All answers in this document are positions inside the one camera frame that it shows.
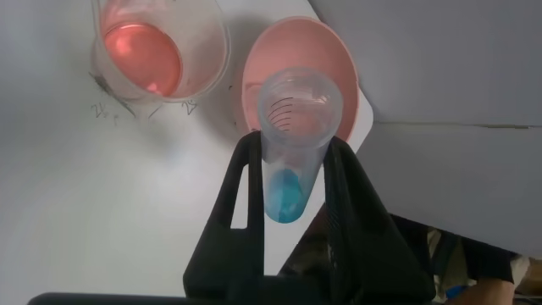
white surface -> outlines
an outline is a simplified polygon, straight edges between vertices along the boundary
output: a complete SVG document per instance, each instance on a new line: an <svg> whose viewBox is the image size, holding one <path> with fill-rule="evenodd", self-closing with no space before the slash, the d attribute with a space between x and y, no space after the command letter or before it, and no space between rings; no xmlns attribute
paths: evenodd
<svg viewBox="0 0 542 305"><path fill-rule="evenodd" d="M230 72L271 22L314 16L305 0L219 3ZM0 304L46 291L184 295L185 266L239 138L228 78L190 116L167 105L150 130L137 125L88 75L91 22L88 2L0 2ZM372 122L366 100L360 111L367 120L354 147ZM266 221L267 274L290 255L322 194L320 179L301 219Z"/></svg>
<svg viewBox="0 0 542 305"><path fill-rule="evenodd" d="M542 129L374 125L359 152L388 211L542 257Z"/></svg>
<svg viewBox="0 0 542 305"><path fill-rule="evenodd" d="M540 0L310 0L378 121L542 125Z"/></svg>

white table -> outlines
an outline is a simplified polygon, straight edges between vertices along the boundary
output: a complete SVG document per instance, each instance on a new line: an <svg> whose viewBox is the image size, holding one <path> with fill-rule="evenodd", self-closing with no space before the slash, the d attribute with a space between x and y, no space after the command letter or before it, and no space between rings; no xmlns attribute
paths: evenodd
<svg viewBox="0 0 542 305"><path fill-rule="evenodd" d="M239 135L227 88L257 35L306 0L221 0L233 55L215 98L162 107L140 128L88 75L89 2L0 3L0 304L46 291L182 296L182 275ZM93 105L102 105L107 117ZM373 113L362 98L351 145ZM246 176L234 227L246 217ZM295 223L266 218L276 274L324 198L320 175Z"/></svg>

pink liquid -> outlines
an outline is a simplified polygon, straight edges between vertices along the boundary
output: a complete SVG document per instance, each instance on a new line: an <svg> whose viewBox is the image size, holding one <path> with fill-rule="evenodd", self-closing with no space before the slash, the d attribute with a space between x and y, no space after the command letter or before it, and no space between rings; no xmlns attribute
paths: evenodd
<svg viewBox="0 0 542 305"><path fill-rule="evenodd" d="M145 23L122 24L110 30L105 47L120 71L139 87L167 97L182 76L182 60L175 43Z"/></svg>

plastic beaker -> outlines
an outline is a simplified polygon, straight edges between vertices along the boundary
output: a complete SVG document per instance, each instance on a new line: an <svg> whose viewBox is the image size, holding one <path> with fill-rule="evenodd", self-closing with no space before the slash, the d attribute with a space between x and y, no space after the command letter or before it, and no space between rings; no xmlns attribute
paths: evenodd
<svg viewBox="0 0 542 305"><path fill-rule="evenodd" d="M130 106L187 102L226 70L230 35L215 0L93 0L93 74Z"/></svg>
<svg viewBox="0 0 542 305"><path fill-rule="evenodd" d="M262 126L265 213L280 223L305 210L329 141L339 128L342 96L315 69L284 69L265 80L258 96Z"/></svg>

blue liquid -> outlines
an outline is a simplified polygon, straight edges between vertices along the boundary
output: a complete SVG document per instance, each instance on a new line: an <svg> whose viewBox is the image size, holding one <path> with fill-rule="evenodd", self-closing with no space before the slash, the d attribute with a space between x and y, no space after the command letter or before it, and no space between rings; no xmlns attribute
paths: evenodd
<svg viewBox="0 0 542 305"><path fill-rule="evenodd" d="M299 178L291 169L282 169L271 177L265 199L265 213L281 224L300 218L307 204L303 200Z"/></svg>

